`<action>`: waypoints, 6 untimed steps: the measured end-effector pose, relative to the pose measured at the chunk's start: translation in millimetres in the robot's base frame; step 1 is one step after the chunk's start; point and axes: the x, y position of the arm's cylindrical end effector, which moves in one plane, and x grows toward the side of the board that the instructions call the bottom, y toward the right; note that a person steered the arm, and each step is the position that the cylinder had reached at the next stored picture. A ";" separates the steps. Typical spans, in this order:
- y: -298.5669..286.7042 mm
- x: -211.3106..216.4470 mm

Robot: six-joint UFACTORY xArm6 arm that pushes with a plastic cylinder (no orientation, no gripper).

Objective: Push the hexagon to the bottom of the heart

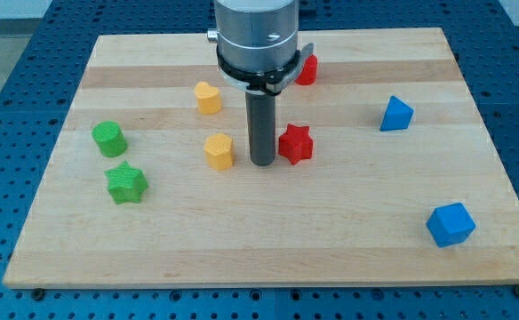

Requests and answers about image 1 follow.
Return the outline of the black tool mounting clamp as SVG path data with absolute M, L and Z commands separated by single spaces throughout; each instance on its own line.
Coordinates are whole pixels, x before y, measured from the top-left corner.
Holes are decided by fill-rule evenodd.
M 236 89 L 252 94 L 279 95 L 302 72 L 307 59 L 314 53 L 314 44 L 308 43 L 296 50 L 293 58 L 284 66 L 272 71 L 248 72 L 231 66 L 216 48 L 219 71 Z

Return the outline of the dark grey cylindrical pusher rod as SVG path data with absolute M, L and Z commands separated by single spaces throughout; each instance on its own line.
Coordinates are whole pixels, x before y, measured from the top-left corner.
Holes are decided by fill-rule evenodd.
M 275 97 L 246 93 L 246 115 L 250 159 L 257 166 L 275 160 Z

